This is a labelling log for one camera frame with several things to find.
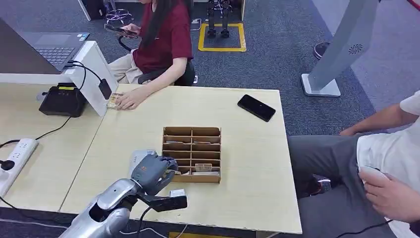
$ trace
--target cardboard organizer box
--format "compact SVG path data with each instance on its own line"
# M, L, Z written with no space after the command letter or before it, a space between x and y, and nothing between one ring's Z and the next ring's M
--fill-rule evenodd
M173 157L182 175L173 182L220 183L221 129L217 127L164 127L162 155Z

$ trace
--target office chair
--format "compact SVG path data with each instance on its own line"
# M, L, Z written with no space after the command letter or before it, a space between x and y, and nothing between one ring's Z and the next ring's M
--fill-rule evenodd
M106 6L106 23L110 24L114 21L119 21L123 25L127 25L130 21L134 20L133 15L131 15L125 9L117 9L114 0L104 0L104 5Z
M123 36L118 37L118 43L126 50L128 50L129 52L131 52L131 48L128 47L127 45L125 45L122 42ZM163 74L168 68L163 68L157 71L153 71L150 73L146 73L143 74L139 77L138 79L138 83L142 84L143 82L146 82L148 80L154 80L157 77L159 77L161 74ZM189 60L187 62L187 67L185 68L185 73L178 79L175 81L174 85L175 86L192 86L194 83L196 82L196 72L194 69L194 65L191 62L191 60Z

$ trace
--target black smartphone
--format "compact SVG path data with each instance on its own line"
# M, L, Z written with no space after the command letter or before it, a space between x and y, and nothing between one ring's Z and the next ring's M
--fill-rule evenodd
M268 122L275 114L275 109L245 94L238 102L238 106L252 113L256 117Z
M109 24L105 24L104 25L105 30L109 31L109 32L113 32L113 33L117 33L123 36L127 36L127 37L131 37L131 38L139 38L139 36L137 35L137 33L135 33L134 31L127 31L118 27L113 27Z

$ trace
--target red t-shirt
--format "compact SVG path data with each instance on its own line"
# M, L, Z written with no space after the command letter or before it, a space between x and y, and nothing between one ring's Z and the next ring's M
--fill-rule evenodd
M146 34L152 14L152 4L148 3L141 22L141 37ZM168 68L175 58L193 58L190 18L187 7L181 0L163 21L155 40L148 47L135 50L133 58L143 73Z

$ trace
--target power strip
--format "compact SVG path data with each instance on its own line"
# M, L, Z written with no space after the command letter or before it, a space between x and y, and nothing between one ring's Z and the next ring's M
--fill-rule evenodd
M0 169L0 196L3 197L9 188L12 186L16 177L19 175L23 166L25 166L29 157L31 157L35 148L38 145L38 141L34 139L21 139L17 143L12 153L9 154L8 160L14 162L14 167L11 170L4 171Z

